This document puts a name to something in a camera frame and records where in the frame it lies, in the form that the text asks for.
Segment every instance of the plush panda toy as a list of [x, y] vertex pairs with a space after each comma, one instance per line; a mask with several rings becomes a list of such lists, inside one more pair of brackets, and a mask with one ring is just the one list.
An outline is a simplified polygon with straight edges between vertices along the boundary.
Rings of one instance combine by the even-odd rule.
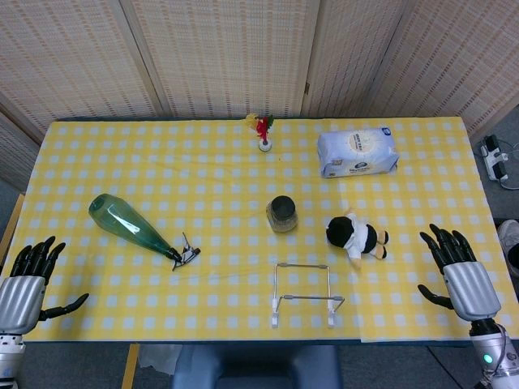
[[350, 262], [360, 268], [361, 254], [371, 254], [378, 259], [388, 255], [384, 245], [389, 241], [387, 231], [376, 231], [369, 224], [357, 219], [348, 210], [346, 216], [334, 217], [326, 228], [326, 236], [334, 246], [346, 249]]

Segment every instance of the blue chair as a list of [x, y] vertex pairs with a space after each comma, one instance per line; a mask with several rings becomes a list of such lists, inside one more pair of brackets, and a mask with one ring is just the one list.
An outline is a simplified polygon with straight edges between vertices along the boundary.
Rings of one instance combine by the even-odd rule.
[[173, 389], [342, 389], [334, 346], [184, 345]]

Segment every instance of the tissue package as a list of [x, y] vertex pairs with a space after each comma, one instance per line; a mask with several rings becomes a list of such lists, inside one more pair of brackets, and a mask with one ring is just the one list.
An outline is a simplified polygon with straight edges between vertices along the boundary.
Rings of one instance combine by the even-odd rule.
[[387, 127], [324, 132], [317, 141], [323, 177], [387, 173], [396, 168], [398, 153]]

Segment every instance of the sneaker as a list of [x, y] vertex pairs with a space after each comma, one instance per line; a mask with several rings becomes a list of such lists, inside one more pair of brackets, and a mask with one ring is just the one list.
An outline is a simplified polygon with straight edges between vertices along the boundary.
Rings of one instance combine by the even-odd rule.
[[512, 276], [519, 278], [519, 223], [506, 220], [497, 229], [501, 248]]

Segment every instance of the table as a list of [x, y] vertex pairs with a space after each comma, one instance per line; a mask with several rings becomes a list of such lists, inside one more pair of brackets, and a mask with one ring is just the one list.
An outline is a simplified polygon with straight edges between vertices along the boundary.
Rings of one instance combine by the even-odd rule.
[[[401, 159], [390, 174], [324, 179], [316, 152], [326, 130], [387, 126]], [[459, 229], [487, 268], [519, 335], [519, 309], [460, 118], [276, 120], [262, 153], [242, 121], [55, 122], [42, 144], [8, 254], [56, 235], [67, 243], [44, 305], [89, 292], [74, 314], [39, 323], [28, 340], [460, 340], [469, 324], [425, 301], [446, 293], [418, 232]], [[125, 199], [177, 248], [185, 231], [202, 254], [171, 262], [99, 229], [87, 209], [100, 193]], [[277, 195], [296, 202], [298, 227], [275, 234], [265, 215]], [[384, 261], [356, 272], [327, 243], [329, 220], [353, 207], [390, 234]], [[319, 301], [283, 303], [271, 328], [277, 262], [326, 263], [345, 297], [327, 327]], [[279, 293], [325, 294], [320, 273], [280, 273]]]

